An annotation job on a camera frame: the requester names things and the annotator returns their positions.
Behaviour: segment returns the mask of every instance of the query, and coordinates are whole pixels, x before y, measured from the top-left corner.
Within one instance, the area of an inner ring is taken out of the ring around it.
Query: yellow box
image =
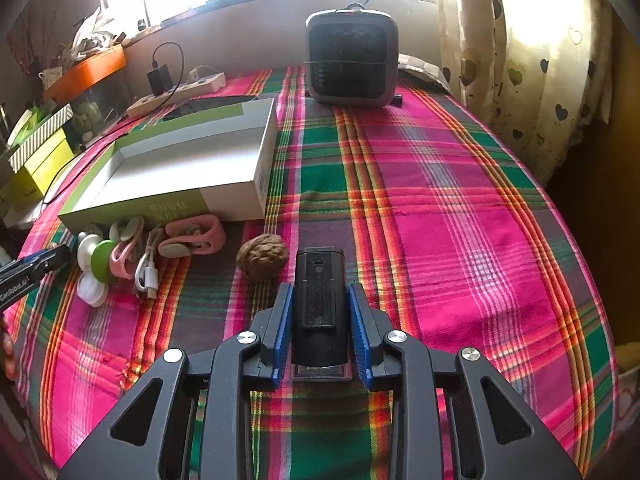
[[[66,142],[65,132],[60,128],[11,177],[0,192],[2,200],[6,200],[16,210],[38,202],[44,197],[58,171],[73,156]]]

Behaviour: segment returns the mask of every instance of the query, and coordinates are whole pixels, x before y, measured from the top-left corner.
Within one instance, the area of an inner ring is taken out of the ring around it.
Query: bed
[[[222,94],[277,99],[266,219],[226,224],[227,242],[211,256],[161,260],[155,303],[123,284],[93,309],[75,295],[73,264],[7,313],[20,361],[17,391],[57,466],[166,348],[213,348],[273,301],[277,284],[251,285],[235,263],[240,245],[262,232],[281,235],[291,254],[342,248],[348,281],[362,282],[396,328],[433,348],[480,349],[583,474],[606,453],[616,366],[578,247],[496,137],[444,92],[425,88],[403,76],[401,108],[367,110],[306,98],[302,68],[228,81]],[[56,214],[86,161],[112,135],[135,135],[170,109],[121,123],[92,146],[22,254],[72,243]],[[280,281],[293,275],[290,258]],[[356,381],[322,390],[287,381],[274,394],[254,394],[252,410],[256,478],[386,479],[387,394],[367,395]],[[194,474],[197,460],[194,452]]]

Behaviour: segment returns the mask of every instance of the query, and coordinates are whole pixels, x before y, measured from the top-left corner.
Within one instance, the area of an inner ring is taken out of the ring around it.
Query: orange tray
[[[113,46],[78,63],[45,90],[43,97],[53,99],[58,106],[66,105],[89,87],[126,65],[127,59],[124,56],[123,47]]]

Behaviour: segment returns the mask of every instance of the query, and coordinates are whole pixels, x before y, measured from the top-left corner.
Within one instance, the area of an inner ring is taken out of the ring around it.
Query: curtain
[[[454,97],[546,185],[583,126],[598,112],[609,119],[610,5],[438,0],[438,12]]]

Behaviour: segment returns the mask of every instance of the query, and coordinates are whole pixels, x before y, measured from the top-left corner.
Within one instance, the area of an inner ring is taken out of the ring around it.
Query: black cable
[[[158,49],[166,44],[174,44],[176,47],[178,47],[180,49],[180,58],[181,58],[181,64],[180,64],[180,79],[178,81],[178,84],[174,87],[173,91],[171,92],[171,94],[169,95],[169,97],[167,99],[165,99],[164,101],[162,101],[161,104],[159,104],[156,108],[154,108],[153,110],[151,110],[149,113],[145,114],[145,117],[149,117],[151,114],[156,113],[160,108],[162,108],[168,101],[169,99],[171,99],[175,92],[177,91],[178,87],[182,84],[182,78],[184,77],[184,51],[182,50],[182,47],[178,44],[175,43],[175,41],[166,41],[164,43],[159,44],[156,49],[153,52],[152,55],[152,64],[155,63],[156,66],[158,65],[156,63],[156,52],[158,51]],[[68,163],[66,163],[62,168],[60,168],[58,170],[58,172],[55,174],[55,176],[53,177],[53,180],[51,181],[51,183],[49,184],[49,187],[47,187],[47,191],[44,193],[44,197],[42,198],[42,209],[40,211],[40,214],[42,214],[42,210],[45,208],[45,206],[51,204],[52,202],[55,202],[57,199],[60,198],[60,196],[67,190],[69,189],[69,187],[71,187],[71,185],[78,179],[78,176],[82,174],[82,172],[84,172],[84,170],[86,168],[89,167],[89,165],[100,155],[102,154],[102,152],[111,145],[112,142],[118,140],[121,137],[124,137],[126,135],[129,135],[129,133],[125,133],[125,134],[121,134],[119,136],[117,136],[115,139],[113,139],[111,142],[107,142],[105,143],[105,145],[103,147],[101,147],[98,152],[92,156],[91,160],[89,160],[88,163],[86,163],[84,165],[84,168],[82,168],[81,171],[78,172],[78,174],[76,174],[76,176],[71,180],[71,182],[69,182],[65,187],[63,187],[63,189],[59,189],[58,192],[54,195],[54,197],[49,200],[48,202],[45,202],[45,199],[47,197],[47,194],[49,193],[49,190],[51,189],[51,186],[53,185],[53,183],[55,182],[56,178],[58,177],[58,175],[69,165],[71,164],[74,160],[76,160],[76,158],[78,158],[78,156],[84,155],[86,152],[82,152],[82,153],[78,153],[74,158],[72,158]]]
[[[105,145],[103,145],[97,153],[95,153],[94,156],[92,156],[91,160],[89,160],[88,163],[86,163],[84,165],[84,168],[82,168],[82,170],[80,170],[78,172],[78,174],[73,177],[73,179],[71,180],[71,182],[69,182],[65,187],[63,187],[63,189],[59,189],[58,192],[53,196],[53,198],[51,200],[49,200],[48,202],[45,202],[45,199],[47,197],[47,194],[49,193],[49,190],[51,189],[51,186],[53,185],[53,183],[56,180],[56,177],[62,172],[62,170],[64,170],[69,164],[71,164],[74,160],[76,160],[76,158],[78,158],[81,155],[84,155],[86,153],[86,151],[82,152],[82,153],[78,153],[74,158],[72,158],[68,163],[66,163],[62,168],[60,168],[58,170],[58,172],[56,173],[56,176],[53,178],[53,180],[51,181],[51,183],[49,184],[49,187],[47,187],[47,192],[44,194],[44,197],[42,199],[42,208],[44,209],[47,205],[51,204],[52,202],[55,202],[57,199],[60,198],[60,196],[71,187],[71,185],[78,179],[78,176],[80,176],[82,174],[82,172],[84,170],[86,170],[86,168],[89,167],[89,165],[96,159],[98,158],[99,155],[102,154],[102,152],[109,146],[111,146],[112,142],[115,142],[116,140],[118,140],[120,137],[124,137],[129,135],[129,133],[124,133],[124,134],[120,134],[119,136],[117,136],[115,139],[113,139],[111,142],[107,142],[105,143]]]

